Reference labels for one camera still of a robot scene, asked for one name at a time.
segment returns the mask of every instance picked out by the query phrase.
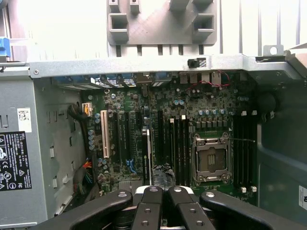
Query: barcode sticker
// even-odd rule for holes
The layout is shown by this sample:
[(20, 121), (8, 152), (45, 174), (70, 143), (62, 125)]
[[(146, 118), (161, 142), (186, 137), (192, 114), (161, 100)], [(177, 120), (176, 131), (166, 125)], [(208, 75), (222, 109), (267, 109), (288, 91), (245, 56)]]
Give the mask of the barcode sticker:
[(31, 133), (31, 113), (30, 108), (19, 108), (17, 109), (18, 114), (18, 127), (19, 131)]
[(307, 189), (302, 186), (299, 186), (298, 190), (298, 205), (300, 205), (303, 209), (307, 210)]

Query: motherboard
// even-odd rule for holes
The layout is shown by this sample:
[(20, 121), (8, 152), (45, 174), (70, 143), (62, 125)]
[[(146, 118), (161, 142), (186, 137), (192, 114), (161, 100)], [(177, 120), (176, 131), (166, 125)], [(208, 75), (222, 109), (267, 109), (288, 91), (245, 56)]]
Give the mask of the motherboard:
[(256, 204), (255, 81), (243, 71), (165, 75), (118, 75), (108, 85), (102, 76), (103, 89), (82, 91), (101, 194), (181, 185)]

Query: cpu socket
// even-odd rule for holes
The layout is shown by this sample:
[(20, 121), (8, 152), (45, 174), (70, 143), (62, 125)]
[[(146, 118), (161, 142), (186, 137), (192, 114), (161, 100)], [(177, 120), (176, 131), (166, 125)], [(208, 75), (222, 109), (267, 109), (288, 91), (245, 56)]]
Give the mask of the cpu socket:
[(220, 138), (195, 138), (194, 165), (196, 182), (223, 181), (231, 178), (231, 155), (228, 134)]

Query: warning label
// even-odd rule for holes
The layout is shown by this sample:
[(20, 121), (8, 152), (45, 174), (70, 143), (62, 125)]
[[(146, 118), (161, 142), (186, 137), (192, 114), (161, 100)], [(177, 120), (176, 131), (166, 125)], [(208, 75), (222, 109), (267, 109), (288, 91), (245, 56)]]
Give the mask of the warning label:
[(0, 133), (0, 192), (32, 188), (25, 132)]

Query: red wire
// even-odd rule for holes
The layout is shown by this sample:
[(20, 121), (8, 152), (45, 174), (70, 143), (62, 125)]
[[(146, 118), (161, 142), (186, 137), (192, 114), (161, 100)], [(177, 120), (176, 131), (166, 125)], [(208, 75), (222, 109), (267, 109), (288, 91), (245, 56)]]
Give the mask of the red wire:
[[(230, 78), (229, 78), (229, 76), (228, 76), (227, 73), (225, 73), (225, 72), (223, 72), (223, 71), (221, 71), (221, 70), (218, 70), (218, 72), (219, 72), (219, 73), (225, 74), (226, 77), (227, 77), (227, 79), (228, 79), (228, 81), (230, 81)], [(207, 81), (205, 81), (205, 80), (201, 80), (201, 81), (199, 81), (199, 82), (197, 82), (197, 83), (191, 85), (191, 87), (187, 88), (187, 91), (190, 90), (190, 89), (192, 89), (193, 87), (197, 86), (197, 85), (200, 84), (200, 83), (206, 83), (206, 84), (210, 84), (210, 85), (214, 85), (214, 86), (219, 86), (219, 87), (225, 87), (225, 86), (229, 86), (229, 85), (230, 85), (230, 84), (224, 84), (224, 85), (221, 85), (221, 84), (213, 84), (213, 83), (211, 83), (211, 82), (207, 82)]]

